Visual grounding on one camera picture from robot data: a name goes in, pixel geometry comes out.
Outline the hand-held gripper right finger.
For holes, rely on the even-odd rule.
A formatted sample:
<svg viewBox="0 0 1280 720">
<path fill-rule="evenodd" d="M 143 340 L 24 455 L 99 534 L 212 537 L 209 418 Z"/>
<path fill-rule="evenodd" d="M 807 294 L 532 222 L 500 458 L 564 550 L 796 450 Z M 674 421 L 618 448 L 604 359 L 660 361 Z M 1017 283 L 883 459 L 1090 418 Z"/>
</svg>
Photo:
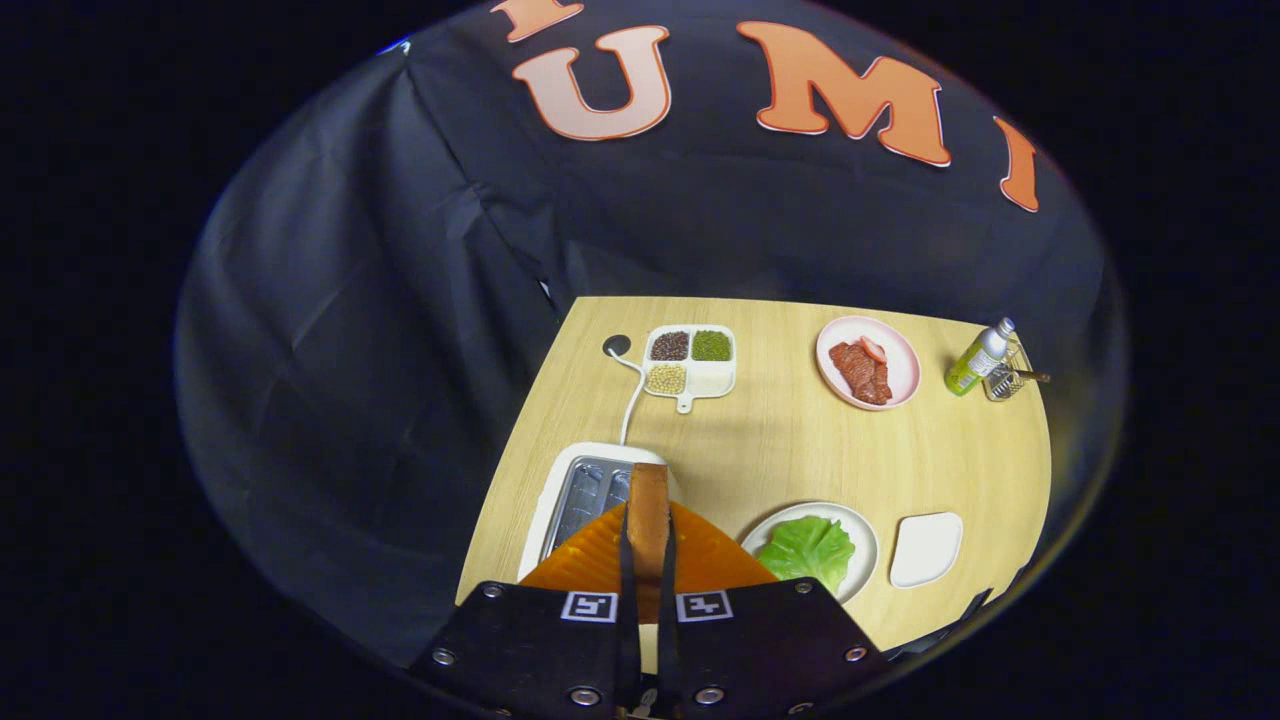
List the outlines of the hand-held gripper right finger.
<svg viewBox="0 0 1280 720">
<path fill-rule="evenodd" d="M 680 592 L 669 521 L 655 639 L 666 716 L 818 716 L 883 685 L 891 662 L 814 578 Z"/>
</svg>

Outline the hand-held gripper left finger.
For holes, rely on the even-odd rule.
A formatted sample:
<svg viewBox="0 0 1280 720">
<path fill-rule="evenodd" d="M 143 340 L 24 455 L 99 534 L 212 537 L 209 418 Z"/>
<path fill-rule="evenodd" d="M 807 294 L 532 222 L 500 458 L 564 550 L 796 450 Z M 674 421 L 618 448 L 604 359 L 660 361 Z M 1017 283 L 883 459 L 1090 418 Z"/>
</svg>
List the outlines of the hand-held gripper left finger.
<svg viewBox="0 0 1280 720">
<path fill-rule="evenodd" d="M 626 714 L 641 698 L 640 603 L 628 506 L 603 520 L 616 591 L 474 587 L 410 675 L 477 714 Z"/>
</svg>

